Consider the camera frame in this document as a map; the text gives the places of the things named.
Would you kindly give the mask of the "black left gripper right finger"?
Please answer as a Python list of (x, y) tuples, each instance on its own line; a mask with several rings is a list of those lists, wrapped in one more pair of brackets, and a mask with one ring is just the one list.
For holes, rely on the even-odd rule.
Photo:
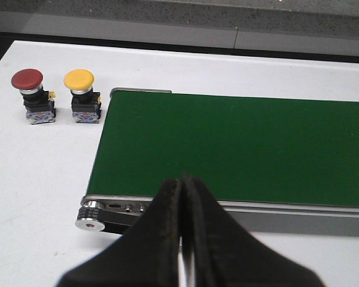
[(196, 286), (322, 286), (310, 269), (282, 256), (238, 224), (200, 178), (183, 176), (193, 224)]

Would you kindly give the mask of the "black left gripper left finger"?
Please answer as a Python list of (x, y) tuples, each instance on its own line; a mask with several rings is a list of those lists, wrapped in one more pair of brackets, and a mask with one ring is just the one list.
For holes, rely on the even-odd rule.
[(178, 179), (165, 180), (135, 224), (58, 286), (178, 286), (181, 187)]

